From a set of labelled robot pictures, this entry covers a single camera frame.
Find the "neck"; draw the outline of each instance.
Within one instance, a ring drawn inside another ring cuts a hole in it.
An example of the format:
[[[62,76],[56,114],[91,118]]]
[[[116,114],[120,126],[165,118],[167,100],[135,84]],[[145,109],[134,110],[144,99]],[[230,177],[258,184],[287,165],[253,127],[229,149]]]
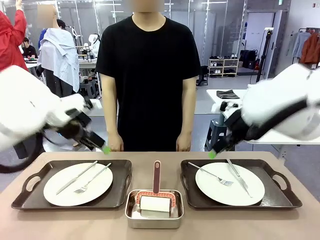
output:
[[[58,23],[57,23],[57,18],[56,17],[54,17],[53,20],[52,20],[52,28],[54,28],[54,29],[59,29],[60,28]]]
[[[160,29],[166,22],[166,18],[159,12],[135,12],[132,20],[139,28],[147,32]]]

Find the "person in red jacket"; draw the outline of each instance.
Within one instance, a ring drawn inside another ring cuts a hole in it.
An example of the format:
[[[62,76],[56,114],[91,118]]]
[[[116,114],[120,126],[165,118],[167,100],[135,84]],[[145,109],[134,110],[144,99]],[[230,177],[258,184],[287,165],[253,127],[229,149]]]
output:
[[[22,44],[27,27],[27,21],[21,8],[22,0],[16,0],[14,26],[9,18],[0,11],[0,71],[11,65],[17,65],[28,71],[19,45]]]

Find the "black t-shirt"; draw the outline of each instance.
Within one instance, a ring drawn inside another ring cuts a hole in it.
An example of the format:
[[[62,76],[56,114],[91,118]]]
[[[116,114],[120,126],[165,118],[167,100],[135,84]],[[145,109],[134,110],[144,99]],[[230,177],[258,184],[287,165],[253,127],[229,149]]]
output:
[[[28,56],[31,57],[32,55],[34,55],[36,59],[38,58],[38,55],[34,46],[29,45],[28,48],[23,47],[22,50],[23,50],[23,56],[25,58],[27,58]]]
[[[96,71],[115,78],[118,132],[125,151],[175,151],[182,128],[183,80],[200,74],[194,37],[166,19],[156,31],[128,17],[102,35]]]

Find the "white plate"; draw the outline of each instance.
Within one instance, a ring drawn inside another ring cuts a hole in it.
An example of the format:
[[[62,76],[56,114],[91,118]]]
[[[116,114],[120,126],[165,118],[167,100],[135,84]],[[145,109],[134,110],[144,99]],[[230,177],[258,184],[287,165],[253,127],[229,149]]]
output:
[[[265,195],[265,186],[263,182],[248,169],[235,164],[234,167],[248,185],[248,192],[252,198],[241,186],[236,174],[228,163],[215,162],[204,165],[202,168],[222,179],[232,181],[233,184],[231,186],[221,184],[216,177],[200,169],[195,175],[196,184],[205,195],[222,204],[231,206],[249,206],[261,201]]]
[[[75,182],[56,195],[57,191],[63,185],[65,185],[68,181],[77,176],[91,164],[92,162],[69,166],[53,175],[44,186],[43,195],[45,199],[49,203],[57,206],[77,206],[88,203],[105,193],[113,181],[113,174],[109,167],[89,183],[88,189],[85,192],[74,192],[85,185],[105,167],[105,165],[96,163],[92,168],[82,174]]]

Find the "clothing rack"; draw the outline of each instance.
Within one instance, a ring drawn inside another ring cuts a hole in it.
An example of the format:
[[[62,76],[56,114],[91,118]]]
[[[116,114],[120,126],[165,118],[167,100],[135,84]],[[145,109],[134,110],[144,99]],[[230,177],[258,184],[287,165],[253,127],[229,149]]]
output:
[[[313,30],[312,33],[320,33],[320,28],[317,28],[317,27],[300,28],[298,33],[302,33],[301,30],[305,30],[305,31]]]

